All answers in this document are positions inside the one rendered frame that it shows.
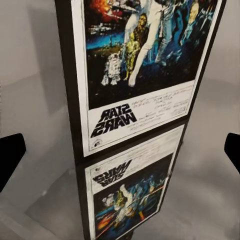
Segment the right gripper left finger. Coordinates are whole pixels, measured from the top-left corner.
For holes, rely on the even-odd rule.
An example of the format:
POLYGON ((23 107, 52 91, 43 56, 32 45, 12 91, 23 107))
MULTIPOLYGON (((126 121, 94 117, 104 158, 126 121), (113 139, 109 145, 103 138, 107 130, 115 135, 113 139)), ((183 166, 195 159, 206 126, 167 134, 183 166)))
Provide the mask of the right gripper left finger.
POLYGON ((0 138, 0 193, 26 153, 22 133, 0 138))

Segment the poster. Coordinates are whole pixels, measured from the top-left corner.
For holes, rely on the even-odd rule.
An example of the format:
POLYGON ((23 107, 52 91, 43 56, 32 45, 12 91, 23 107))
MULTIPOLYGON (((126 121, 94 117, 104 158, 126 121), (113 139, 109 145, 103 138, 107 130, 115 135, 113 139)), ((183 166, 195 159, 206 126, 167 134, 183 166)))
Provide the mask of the poster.
POLYGON ((227 0, 55 0, 74 163, 188 119, 227 0))

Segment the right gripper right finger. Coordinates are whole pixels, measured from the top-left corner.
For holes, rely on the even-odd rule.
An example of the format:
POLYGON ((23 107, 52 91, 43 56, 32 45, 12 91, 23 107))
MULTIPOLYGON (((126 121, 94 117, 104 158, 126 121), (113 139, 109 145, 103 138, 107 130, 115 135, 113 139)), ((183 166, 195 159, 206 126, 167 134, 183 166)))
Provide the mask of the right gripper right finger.
POLYGON ((231 132, 228 134, 224 151, 240 173, 240 134, 231 132))

